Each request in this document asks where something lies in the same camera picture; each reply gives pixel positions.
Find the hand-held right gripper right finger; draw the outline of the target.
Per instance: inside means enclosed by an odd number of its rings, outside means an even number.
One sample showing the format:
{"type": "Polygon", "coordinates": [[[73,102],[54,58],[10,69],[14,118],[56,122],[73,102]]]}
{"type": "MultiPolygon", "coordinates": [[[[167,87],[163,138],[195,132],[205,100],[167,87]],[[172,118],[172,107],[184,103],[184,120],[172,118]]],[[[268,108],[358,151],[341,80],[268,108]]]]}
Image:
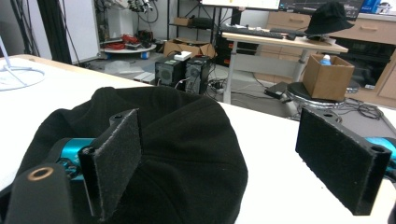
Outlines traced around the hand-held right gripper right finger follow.
{"type": "Polygon", "coordinates": [[[295,151],[353,215],[371,214],[389,149],[365,140],[327,112],[304,108],[295,151]]]}

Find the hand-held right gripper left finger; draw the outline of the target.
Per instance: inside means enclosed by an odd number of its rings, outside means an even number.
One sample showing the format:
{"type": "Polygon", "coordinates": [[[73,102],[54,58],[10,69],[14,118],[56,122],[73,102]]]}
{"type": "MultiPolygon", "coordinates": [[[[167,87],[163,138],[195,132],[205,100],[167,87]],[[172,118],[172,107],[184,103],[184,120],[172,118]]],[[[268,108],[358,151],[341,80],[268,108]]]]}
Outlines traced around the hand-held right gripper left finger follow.
{"type": "Polygon", "coordinates": [[[110,126],[78,153],[93,217],[113,216],[141,157],[138,109],[112,116],[110,126]]]}

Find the black fabric hat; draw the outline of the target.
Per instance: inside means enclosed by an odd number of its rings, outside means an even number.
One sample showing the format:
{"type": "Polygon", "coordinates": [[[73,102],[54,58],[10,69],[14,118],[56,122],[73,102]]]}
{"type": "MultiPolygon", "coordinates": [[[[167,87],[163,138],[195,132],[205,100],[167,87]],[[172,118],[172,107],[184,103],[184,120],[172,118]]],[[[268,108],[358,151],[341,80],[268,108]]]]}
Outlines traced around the black fabric hat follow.
{"type": "Polygon", "coordinates": [[[248,168],[233,127],[214,100],[166,87],[97,90],[90,101],[42,121],[19,170],[32,168],[60,139],[97,137],[112,116],[136,108],[142,160],[118,209],[92,217],[84,187],[72,185],[78,224],[234,224],[248,168]]]}

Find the black round stool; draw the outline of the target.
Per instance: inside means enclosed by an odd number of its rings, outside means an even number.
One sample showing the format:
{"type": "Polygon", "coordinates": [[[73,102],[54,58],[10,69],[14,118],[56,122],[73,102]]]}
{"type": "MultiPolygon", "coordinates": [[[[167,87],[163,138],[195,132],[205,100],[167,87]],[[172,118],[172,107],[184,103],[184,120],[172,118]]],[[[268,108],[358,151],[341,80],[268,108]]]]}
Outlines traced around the black round stool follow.
{"type": "Polygon", "coordinates": [[[287,85],[286,95],[299,105],[311,106],[319,109],[335,109],[345,104],[341,101],[312,98],[303,82],[293,82],[287,85]]]}

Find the black flat device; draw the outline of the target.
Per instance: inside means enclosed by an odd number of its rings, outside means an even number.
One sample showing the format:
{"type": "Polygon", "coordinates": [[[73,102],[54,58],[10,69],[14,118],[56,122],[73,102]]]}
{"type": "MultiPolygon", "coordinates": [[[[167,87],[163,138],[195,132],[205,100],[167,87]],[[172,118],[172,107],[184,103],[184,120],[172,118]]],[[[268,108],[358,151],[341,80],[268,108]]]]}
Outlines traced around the black flat device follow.
{"type": "Polygon", "coordinates": [[[286,82],[278,82],[275,85],[264,90],[264,93],[270,97],[280,100],[285,92],[288,84],[286,82]]]}

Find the black computer tower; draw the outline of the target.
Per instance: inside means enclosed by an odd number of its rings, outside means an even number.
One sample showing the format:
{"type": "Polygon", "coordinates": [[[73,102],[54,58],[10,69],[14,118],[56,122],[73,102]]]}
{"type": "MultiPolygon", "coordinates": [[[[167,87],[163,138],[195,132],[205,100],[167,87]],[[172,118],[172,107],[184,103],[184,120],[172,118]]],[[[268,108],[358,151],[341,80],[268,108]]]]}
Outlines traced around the black computer tower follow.
{"type": "Polygon", "coordinates": [[[210,62],[207,56],[195,56],[187,61],[185,92],[204,94],[207,88],[210,62]]]}
{"type": "Polygon", "coordinates": [[[173,59],[163,59],[155,63],[155,84],[175,87],[185,77],[185,64],[173,59]]]}

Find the white round platform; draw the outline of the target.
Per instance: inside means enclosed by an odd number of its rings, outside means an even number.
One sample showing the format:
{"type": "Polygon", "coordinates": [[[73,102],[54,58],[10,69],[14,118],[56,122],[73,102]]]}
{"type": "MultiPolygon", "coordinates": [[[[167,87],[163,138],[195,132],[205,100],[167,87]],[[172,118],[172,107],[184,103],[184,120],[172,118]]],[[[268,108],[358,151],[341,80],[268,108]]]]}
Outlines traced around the white round platform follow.
{"type": "Polygon", "coordinates": [[[136,54],[140,55],[140,58],[147,60],[150,56],[150,51],[156,49],[156,45],[152,44],[149,48],[137,47],[136,49],[101,49],[103,53],[109,54],[136,54]]]}

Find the small white box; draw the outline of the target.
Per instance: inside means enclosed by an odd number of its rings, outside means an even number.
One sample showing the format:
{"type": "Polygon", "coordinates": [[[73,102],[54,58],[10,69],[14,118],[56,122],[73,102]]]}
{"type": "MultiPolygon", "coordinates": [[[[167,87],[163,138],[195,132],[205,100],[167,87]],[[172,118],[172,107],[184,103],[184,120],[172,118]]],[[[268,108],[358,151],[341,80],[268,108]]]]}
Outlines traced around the small white box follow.
{"type": "Polygon", "coordinates": [[[174,55],[174,59],[177,61],[186,61],[191,57],[191,53],[189,51],[181,51],[174,55]]]}

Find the open cardboard box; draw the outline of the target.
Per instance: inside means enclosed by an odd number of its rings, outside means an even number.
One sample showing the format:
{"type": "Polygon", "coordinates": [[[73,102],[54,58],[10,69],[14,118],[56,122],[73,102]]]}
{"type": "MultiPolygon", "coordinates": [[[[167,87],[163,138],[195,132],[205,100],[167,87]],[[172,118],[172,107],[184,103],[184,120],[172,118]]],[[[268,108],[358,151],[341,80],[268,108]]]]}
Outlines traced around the open cardboard box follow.
{"type": "Polygon", "coordinates": [[[189,40],[187,38],[174,38],[164,43],[164,56],[175,54],[177,51],[188,51],[192,57],[195,55],[205,55],[212,59],[217,56],[214,47],[209,42],[189,40]]]}

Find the white panel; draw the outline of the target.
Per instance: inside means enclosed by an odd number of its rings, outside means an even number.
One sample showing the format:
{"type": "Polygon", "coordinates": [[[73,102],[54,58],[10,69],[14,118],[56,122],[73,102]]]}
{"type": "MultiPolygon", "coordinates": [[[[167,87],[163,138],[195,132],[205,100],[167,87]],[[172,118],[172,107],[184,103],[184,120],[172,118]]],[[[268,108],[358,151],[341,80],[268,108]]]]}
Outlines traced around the white panel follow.
{"type": "Polygon", "coordinates": [[[72,63],[99,57],[99,37],[93,0],[63,0],[66,36],[72,63]]]}

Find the wooden desk with white legs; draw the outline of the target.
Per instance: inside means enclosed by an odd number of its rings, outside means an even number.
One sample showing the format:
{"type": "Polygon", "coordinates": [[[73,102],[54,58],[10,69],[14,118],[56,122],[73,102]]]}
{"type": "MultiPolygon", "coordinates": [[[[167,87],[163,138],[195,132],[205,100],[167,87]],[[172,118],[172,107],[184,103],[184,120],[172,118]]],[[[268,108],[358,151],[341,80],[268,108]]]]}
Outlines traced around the wooden desk with white legs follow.
{"type": "Polygon", "coordinates": [[[222,98],[222,102],[225,104],[229,104],[231,102],[233,71],[235,70],[235,67],[237,70],[241,71],[290,77],[293,82],[296,82],[300,80],[301,73],[303,72],[304,65],[310,51],[329,52],[332,54],[348,52],[347,48],[341,47],[335,43],[324,42],[322,44],[315,44],[309,42],[306,37],[296,37],[294,40],[287,40],[259,37],[253,35],[240,35],[226,32],[224,32],[222,36],[229,41],[233,41],[233,49],[231,51],[231,59],[229,64],[229,73],[227,76],[227,83],[222,98]],[[277,58],[264,58],[261,56],[246,54],[238,56],[237,45],[239,42],[258,44],[262,46],[300,49],[302,53],[299,55],[299,60],[296,62],[280,60],[277,58]]]}

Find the wooden cabinet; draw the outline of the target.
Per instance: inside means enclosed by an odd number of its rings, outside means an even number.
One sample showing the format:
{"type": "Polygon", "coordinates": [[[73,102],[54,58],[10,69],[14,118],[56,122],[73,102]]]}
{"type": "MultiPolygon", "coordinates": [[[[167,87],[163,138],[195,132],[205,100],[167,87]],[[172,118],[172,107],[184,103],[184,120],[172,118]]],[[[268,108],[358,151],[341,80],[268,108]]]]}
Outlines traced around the wooden cabinet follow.
{"type": "MultiPolygon", "coordinates": [[[[268,28],[305,29],[310,17],[288,12],[270,12],[268,28]]],[[[396,46],[396,17],[361,13],[350,29],[331,33],[333,37],[356,39],[396,46]]],[[[364,91],[370,97],[396,102],[396,50],[382,72],[373,91],[364,91]]]]}

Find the black bucket hat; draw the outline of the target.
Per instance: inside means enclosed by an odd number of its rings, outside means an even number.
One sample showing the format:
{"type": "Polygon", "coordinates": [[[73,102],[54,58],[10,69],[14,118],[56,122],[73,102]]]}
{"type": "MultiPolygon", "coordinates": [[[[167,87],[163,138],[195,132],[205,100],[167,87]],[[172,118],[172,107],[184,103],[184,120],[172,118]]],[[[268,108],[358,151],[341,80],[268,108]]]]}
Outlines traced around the black bucket hat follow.
{"type": "Polygon", "coordinates": [[[307,29],[307,35],[326,35],[354,26],[347,20],[344,5],[339,2],[328,2],[320,6],[311,16],[307,29]]]}

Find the black metal shelf rack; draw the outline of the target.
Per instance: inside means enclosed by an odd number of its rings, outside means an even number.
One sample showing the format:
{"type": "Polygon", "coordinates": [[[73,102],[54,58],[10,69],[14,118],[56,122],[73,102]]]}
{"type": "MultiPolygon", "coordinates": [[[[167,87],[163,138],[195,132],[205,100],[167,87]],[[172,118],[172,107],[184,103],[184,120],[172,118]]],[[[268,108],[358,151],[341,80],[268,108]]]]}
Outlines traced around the black metal shelf rack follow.
{"type": "Polygon", "coordinates": [[[202,0],[165,0],[166,39],[185,37],[214,43],[218,25],[217,9],[202,0]]]}

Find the black keyboard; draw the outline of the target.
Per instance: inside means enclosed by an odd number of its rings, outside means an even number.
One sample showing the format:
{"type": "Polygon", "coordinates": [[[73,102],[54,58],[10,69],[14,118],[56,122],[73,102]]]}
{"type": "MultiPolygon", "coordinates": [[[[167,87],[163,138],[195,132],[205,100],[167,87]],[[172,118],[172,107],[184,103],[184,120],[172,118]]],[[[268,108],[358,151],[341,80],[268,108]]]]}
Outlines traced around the black keyboard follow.
{"type": "Polygon", "coordinates": [[[236,28],[236,27],[228,27],[222,26],[220,28],[222,33],[231,33],[238,35],[251,35],[251,36],[259,36],[259,37],[268,37],[274,39],[283,39],[284,36],[280,33],[272,33],[272,32],[264,32],[262,30],[250,30],[248,28],[236,28]]]}

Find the computer monitor with dark screen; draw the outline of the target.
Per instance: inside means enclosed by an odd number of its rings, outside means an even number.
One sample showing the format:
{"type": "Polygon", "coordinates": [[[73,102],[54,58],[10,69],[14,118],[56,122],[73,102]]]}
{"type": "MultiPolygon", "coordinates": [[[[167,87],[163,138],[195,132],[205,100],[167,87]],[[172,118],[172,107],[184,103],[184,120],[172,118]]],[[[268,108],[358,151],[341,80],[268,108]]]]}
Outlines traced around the computer monitor with dark screen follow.
{"type": "Polygon", "coordinates": [[[319,7],[330,2],[339,2],[345,8],[346,18],[355,21],[365,0],[280,0],[279,11],[312,15],[319,7]]]}

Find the computer monitor with white screen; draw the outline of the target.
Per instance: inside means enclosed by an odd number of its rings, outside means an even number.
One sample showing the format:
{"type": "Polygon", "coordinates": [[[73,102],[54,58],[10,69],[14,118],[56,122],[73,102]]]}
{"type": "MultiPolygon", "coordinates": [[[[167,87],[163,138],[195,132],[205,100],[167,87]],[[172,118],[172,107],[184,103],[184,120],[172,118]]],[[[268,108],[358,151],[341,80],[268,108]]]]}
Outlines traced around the computer monitor with white screen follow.
{"type": "Polygon", "coordinates": [[[200,0],[215,7],[244,7],[246,9],[278,10],[280,0],[200,0]]]}

